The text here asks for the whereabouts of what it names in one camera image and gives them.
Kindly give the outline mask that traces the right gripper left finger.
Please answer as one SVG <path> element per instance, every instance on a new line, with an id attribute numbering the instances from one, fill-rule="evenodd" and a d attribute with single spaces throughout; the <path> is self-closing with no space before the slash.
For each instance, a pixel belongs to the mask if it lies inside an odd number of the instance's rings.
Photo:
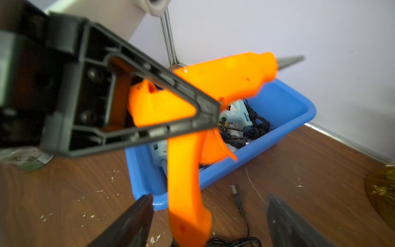
<path id="1" fill-rule="evenodd" d="M 154 210 L 153 195 L 143 195 L 118 217 L 89 247 L 144 247 Z"/>

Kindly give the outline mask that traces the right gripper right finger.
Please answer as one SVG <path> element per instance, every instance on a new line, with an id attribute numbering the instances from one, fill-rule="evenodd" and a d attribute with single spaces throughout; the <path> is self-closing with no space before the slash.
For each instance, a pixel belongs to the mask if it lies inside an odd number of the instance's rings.
<path id="1" fill-rule="evenodd" d="M 276 194 L 268 194 L 266 218 L 274 247 L 333 247 Z"/>

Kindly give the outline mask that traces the mint glue gun with stick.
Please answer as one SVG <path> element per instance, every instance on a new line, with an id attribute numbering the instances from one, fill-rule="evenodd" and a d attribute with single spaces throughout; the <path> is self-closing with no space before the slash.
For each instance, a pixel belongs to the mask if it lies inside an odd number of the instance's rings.
<path id="1" fill-rule="evenodd" d="M 153 164 L 161 168 L 166 177 L 168 177 L 168 155 L 167 140 L 162 140 L 150 144 L 150 153 L 153 158 Z"/>

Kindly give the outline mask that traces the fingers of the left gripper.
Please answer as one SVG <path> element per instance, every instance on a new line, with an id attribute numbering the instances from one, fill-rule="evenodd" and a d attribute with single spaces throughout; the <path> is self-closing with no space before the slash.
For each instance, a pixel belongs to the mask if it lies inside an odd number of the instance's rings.
<path id="1" fill-rule="evenodd" d="M 216 100 L 100 24 L 52 18 L 47 44 L 65 57 L 45 152 L 78 157 L 216 125 Z"/>

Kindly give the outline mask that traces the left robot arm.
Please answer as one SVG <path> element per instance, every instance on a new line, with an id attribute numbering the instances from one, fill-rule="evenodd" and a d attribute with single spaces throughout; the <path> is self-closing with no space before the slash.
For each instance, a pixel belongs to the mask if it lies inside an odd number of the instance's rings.
<path id="1" fill-rule="evenodd" d="M 220 105 L 128 40 L 168 1 L 1 1 L 1 147 L 78 157 L 200 132 Z M 129 89 L 152 80 L 194 113 L 138 127 Z"/>

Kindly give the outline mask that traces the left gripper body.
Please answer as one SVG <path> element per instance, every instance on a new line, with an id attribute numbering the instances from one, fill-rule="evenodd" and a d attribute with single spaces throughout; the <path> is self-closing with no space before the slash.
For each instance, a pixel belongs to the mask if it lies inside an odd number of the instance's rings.
<path id="1" fill-rule="evenodd" d="M 82 149 L 62 148 L 71 136 L 60 130 L 59 93 L 76 86 L 70 56 L 50 44 L 51 34 L 80 34 L 83 17 L 69 1 L 43 12 L 28 1 L 1 1 L 1 147 L 40 146 L 67 157 Z"/>

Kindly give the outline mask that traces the orange glue gun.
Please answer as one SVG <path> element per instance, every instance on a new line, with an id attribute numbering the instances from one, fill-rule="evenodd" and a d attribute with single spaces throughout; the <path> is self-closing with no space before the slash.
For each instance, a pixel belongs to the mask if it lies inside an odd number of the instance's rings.
<path id="1" fill-rule="evenodd" d="M 143 63 L 146 76 L 131 86 L 128 110 L 135 126 L 147 132 L 148 143 L 167 140 L 169 224 L 179 246 L 202 247 L 210 236 L 212 217 L 203 205 L 199 165 L 235 158 L 220 136 L 220 113 L 302 60 L 303 55 L 245 52 L 174 72 Z"/>

